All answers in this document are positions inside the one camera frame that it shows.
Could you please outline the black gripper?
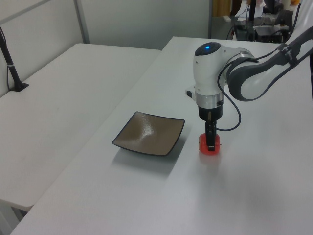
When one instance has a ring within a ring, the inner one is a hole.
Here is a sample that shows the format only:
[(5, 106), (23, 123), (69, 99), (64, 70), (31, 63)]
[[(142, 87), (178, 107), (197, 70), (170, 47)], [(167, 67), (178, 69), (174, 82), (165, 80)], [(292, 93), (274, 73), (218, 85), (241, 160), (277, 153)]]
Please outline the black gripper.
[(213, 109), (206, 109), (198, 107), (200, 119), (206, 121), (205, 123), (205, 136), (206, 145), (209, 151), (215, 151), (215, 138), (217, 134), (216, 121), (223, 115), (222, 105)]

